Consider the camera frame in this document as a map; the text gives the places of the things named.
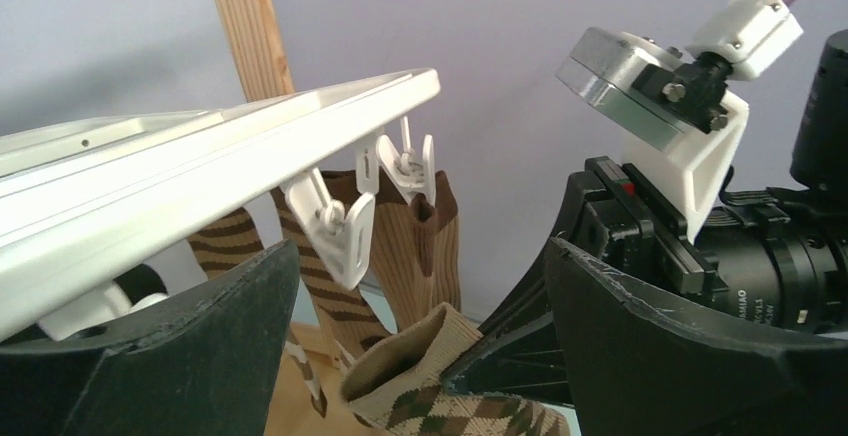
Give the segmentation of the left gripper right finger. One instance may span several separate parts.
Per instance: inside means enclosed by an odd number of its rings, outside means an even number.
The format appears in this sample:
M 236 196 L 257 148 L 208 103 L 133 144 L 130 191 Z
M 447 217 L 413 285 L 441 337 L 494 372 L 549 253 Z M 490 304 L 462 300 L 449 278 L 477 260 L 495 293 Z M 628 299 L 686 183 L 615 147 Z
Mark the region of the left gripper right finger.
M 847 344 L 750 323 L 550 239 L 544 276 L 585 435 L 843 435 Z

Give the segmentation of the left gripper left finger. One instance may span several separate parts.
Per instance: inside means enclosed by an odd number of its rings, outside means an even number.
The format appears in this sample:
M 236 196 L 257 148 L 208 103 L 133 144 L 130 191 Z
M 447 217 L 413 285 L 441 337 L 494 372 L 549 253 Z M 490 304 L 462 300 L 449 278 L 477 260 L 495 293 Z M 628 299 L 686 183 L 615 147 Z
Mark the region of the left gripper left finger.
M 5 435 L 260 435 L 299 284 L 283 241 L 61 341 L 1 347 Z

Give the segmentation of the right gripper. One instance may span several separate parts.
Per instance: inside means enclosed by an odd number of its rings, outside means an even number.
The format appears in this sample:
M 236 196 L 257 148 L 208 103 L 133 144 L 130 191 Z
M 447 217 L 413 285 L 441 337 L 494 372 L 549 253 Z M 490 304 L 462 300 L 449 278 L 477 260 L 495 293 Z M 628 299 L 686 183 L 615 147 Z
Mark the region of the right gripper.
M 583 250 L 679 296 L 728 293 L 715 258 L 694 248 L 681 213 L 631 163 L 587 159 L 568 178 L 563 224 L 481 324 L 484 336 L 442 373 L 449 394 L 573 406 L 557 337 L 583 323 Z

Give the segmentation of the plain brown sock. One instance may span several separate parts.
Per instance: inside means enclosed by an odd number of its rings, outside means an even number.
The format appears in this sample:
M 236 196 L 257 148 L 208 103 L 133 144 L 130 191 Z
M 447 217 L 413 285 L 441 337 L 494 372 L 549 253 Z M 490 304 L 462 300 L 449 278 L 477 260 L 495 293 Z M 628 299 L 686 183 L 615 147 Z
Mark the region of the plain brown sock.
M 399 330 L 443 302 L 461 308 L 458 205 L 443 171 L 436 191 L 434 205 L 422 194 L 406 201 L 379 171 L 369 269 Z

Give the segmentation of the brown striped sock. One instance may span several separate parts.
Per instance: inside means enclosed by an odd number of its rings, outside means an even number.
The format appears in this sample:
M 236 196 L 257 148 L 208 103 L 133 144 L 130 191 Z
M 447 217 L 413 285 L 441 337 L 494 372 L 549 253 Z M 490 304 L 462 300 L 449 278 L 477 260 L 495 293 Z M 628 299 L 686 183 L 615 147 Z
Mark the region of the brown striped sock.
M 196 262 L 215 279 L 264 249 L 256 225 L 244 208 L 210 223 L 187 238 Z
M 294 241 L 300 256 L 301 280 L 306 286 L 324 333 L 342 374 L 371 346 L 389 336 L 369 303 L 357 289 L 337 284 L 289 211 L 283 191 L 270 191 L 283 235 Z

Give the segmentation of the white plastic clip hanger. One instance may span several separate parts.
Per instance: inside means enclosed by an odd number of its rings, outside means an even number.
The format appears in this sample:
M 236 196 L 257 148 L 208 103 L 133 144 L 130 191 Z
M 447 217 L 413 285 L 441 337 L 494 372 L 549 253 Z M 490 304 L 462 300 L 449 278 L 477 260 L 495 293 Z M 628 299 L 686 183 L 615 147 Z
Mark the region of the white plastic clip hanger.
M 379 176 L 434 198 L 433 142 L 394 121 L 441 89 L 412 69 L 223 110 L 97 117 L 1 140 L 1 335 L 55 339 L 128 313 L 110 282 L 273 188 L 333 280 L 365 276 Z

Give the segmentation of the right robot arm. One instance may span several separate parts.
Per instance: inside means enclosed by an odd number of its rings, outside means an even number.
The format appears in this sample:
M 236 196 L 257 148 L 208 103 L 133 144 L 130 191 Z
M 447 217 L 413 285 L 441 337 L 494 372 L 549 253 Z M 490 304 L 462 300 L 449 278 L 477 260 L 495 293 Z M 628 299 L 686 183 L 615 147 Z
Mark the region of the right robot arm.
M 722 189 L 694 241 L 633 164 L 590 158 L 552 237 L 443 375 L 465 396 L 576 407 L 818 409 L 847 396 L 847 34 L 825 42 L 793 150 L 800 190 Z

